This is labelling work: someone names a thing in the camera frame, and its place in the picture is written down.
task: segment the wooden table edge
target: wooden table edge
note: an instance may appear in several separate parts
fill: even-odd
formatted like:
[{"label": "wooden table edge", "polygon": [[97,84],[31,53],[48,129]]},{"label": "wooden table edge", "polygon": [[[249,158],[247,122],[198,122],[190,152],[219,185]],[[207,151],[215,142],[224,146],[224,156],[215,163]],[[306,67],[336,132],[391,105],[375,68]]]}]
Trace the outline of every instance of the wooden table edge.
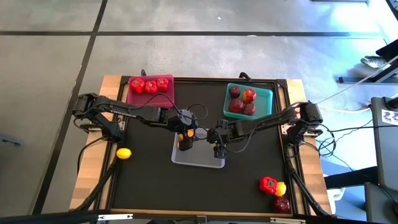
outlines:
[{"label": "wooden table edge", "polygon": [[[119,91],[119,86],[120,86],[120,81],[121,81],[120,75],[105,75],[103,78],[102,86],[99,91],[100,95],[107,96],[110,99],[116,100],[118,91]],[[305,93],[304,93],[304,87],[303,83],[301,80],[287,80],[287,86],[288,86],[288,92],[289,92],[289,98],[290,102],[294,103],[296,101],[306,101],[305,98]],[[279,95],[281,98],[282,102],[282,108],[285,108],[284,105],[284,93],[282,91],[282,88],[279,88]],[[125,86],[124,93],[123,93],[123,100],[125,100],[127,97],[127,85]],[[105,116],[108,119],[112,119],[112,115],[109,113],[106,113]],[[89,133],[87,143],[91,142],[92,140],[98,138],[101,136],[101,132],[92,132]],[[305,138],[306,142],[315,144],[314,138]],[[104,155],[105,155],[105,149],[106,149],[106,142],[105,141],[99,141],[97,144],[92,145],[91,147],[88,147],[85,150],[85,153],[83,154],[82,160],[81,160],[81,166],[80,166],[80,172],[78,174],[75,188],[73,191],[71,203],[70,203],[70,208],[77,208],[83,201],[84,199],[90,194],[90,192],[93,190],[95,185],[98,183],[100,179],[100,172],[101,172],[101,166],[104,160]],[[116,150],[116,144],[113,146],[113,151]],[[322,208],[328,212],[331,213],[331,208],[327,196],[327,191],[326,191],[326,185],[325,181],[323,180],[323,172],[322,172],[322,167],[320,165],[320,160],[318,156],[318,152],[312,149],[309,146],[303,145],[300,147],[300,157],[301,157],[301,162],[302,162],[302,167],[303,167],[303,173],[304,173],[304,179],[306,182],[306,185],[312,195],[314,196],[315,200],[322,206]],[[101,196],[101,201],[99,204],[99,208],[105,208],[105,203],[106,203],[106,197],[108,196],[108,189],[109,189],[109,181],[107,184],[104,186],[103,194]],[[297,199],[297,204],[298,204],[298,210],[299,213],[303,213],[303,205],[302,205],[302,195],[300,193],[300,189],[297,187],[295,184],[295,192],[296,192],[296,199]],[[171,212],[168,213],[170,215],[173,215],[175,212],[182,212],[186,214],[212,214],[214,215],[217,213],[220,216],[230,215],[230,216],[240,216],[242,214],[251,214],[248,216],[253,216],[253,214],[256,214],[258,217],[269,217],[272,215],[282,215],[282,217],[288,217],[291,216],[291,214],[271,214],[271,213],[223,213],[223,212],[191,212],[191,211],[161,211],[161,210],[131,210],[131,209],[112,209],[112,211],[135,211],[137,212],[143,212],[148,214],[166,214],[165,212]]]}]

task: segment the concrete floor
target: concrete floor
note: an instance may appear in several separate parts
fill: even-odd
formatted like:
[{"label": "concrete floor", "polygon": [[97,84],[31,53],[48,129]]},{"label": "concrete floor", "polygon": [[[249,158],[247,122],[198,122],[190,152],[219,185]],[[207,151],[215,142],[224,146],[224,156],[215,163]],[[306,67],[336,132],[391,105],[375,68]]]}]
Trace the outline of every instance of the concrete floor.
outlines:
[{"label": "concrete floor", "polygon": [[[91,31],[100,5],[100,0],[3,0],[0,31]],[[109,1],[100,30],[380,32],[380,37],[97,37],[80,93],[98,92],[103,75],[137,75],[142,68],[148,74],[178,77],[237,77],[245,71],[253,78],[302,79],[307,98],[316,102],[346,87],[336,83],[338,76],[371,72],[358,63],[385,45],[381,24],[364,3]],[[27,214],[32,208],[88,39],[0,36],[0,133],[25,141],[22,147],[0,143],[0,182],[6,183],[0,185],[0,216]],[[396,86],[360,85],[322,106],[357,110],[372,96],[396,92]],[[331,129],[361,126],[371,119],[369,113],[322,113]],[[85,141],[86,134],[71,125],[44,212],[68,210],[77,155]],[[355,169],[373,166],[372,131],[345,137],[336,155]],[[334,158],[328,161],[342,164]]]}]

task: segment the teal container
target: teal container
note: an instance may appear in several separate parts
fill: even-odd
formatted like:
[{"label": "teal container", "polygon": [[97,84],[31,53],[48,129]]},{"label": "teal container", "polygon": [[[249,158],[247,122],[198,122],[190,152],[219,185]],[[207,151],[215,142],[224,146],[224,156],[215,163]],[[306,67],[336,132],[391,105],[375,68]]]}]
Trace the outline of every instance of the teal container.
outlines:
[{"label": "teal container", "polygon": [[[232,113],[228,111],[229,103],[231,102],[232,98],[229,95],[229,89],[232,86],[238,86],[241,89],[241,95],[239,99],[242,100],[243,91],[247,88],[252,88],[257,93],[256,99],[253,103],[256,105],[256,111],[252,116],[244,115],[243,113]],[[270,90],[266,90],[263,88],[256,88],[251,86],[239,85],[235,83],[229,83],[226,87],[225,93],[225,101],[224,101],[224,115],[230,118],[238,118],[238,119],[245,119],[245,120],[253,120],[258,119],[266,115],[270,115],[272,113],[272,96],[273,92]]]}]

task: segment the pink container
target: pink container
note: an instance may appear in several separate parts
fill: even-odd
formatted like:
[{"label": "pink container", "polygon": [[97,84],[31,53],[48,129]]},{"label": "pink container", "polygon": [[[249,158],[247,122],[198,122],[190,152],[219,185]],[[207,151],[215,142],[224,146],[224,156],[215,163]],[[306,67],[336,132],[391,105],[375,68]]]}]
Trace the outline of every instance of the pink container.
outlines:
[{"label": "pink container", "polygon": [[[169,81],[169,89],[164,93],[173,101],[174,103],[174,77],[173,75],[148,75],[148,76],[133,76],[129,79],[129,93],[127,94],[127,103],[134,106],[143,105],[149,100],[153,95],[148,93],[137,94],[131,89],[131,82],[136,78],[143,79],[144,82],[155,81],[159,78],[166,78]],[[163,106],[163,107],[173,107],[173,104],[165,96],[156,96],[147,105],[149,106]]]}]

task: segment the wooden table frame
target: wooden table frame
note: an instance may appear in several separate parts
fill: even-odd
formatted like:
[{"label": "wooden table frame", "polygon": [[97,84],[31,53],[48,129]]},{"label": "wooden table frame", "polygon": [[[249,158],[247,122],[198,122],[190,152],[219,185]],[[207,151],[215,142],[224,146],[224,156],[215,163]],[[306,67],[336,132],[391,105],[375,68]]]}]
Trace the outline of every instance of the wooden table frame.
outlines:
[{"label": "wooden table frame", "polygon": [[[119,93],[119,86],[121,82],[119,75],[106,75],[104,76],[100,95],[107,96],[110,99],[116,100]],[[125,85],[122,94],[122,101],[126,101],[128,85]],[[289,91],[290,102],[305,101],[305,93],[303,83],[301,80],[287,80],[287,89]],[[282,88],[279,88],[279,97],[282,109],[285,105],[285,95]],[[110,113],[104,113],[104,116],[112,120],[113,115]],[[91,132],[88,135],[87,142],[91,142],[101,136],[100,131]],[[314,138],[305,137],[306,142],[315,144]],[[75,189],[73,191],[72,201],[70,208],[77,208],[84,199],[94,189],[98,183],[101,175],[101,168],[104,161],[106,141],[98,141],[96,144],[86,148],[84,155],[81,160],[80,171],[76,180]],[[115,155],[116,144],[112,145],[111,156]],[[330,204],[326,192],[326,185],[323,179],[322,167],[320,165],[320,159],[318,152],[312,149],[310,146],[300,146],[300,157],[301,165],[304,174],[305,184],[315,200],[322,206],[322,208],[331,213]],[[300,214],[304,214],[304,206],[302,202],[302,194],[300,189],[295,185],[295,198],[297,201],[297,208]],[[109,180],[103,188],[101,200],[99,201],[99,208],[104,209],[106,199],[109,190]],[[113,212],[123,213],[139,213],[143,215],[205,215],[205,216],[221,216],[221,217],[291,217],[291,214],[270,214],[270,213],[235,213],[235,212],[192,212],[192,211],[165,211],[165,210],[131,210],[131,209],[111,209]]]}]

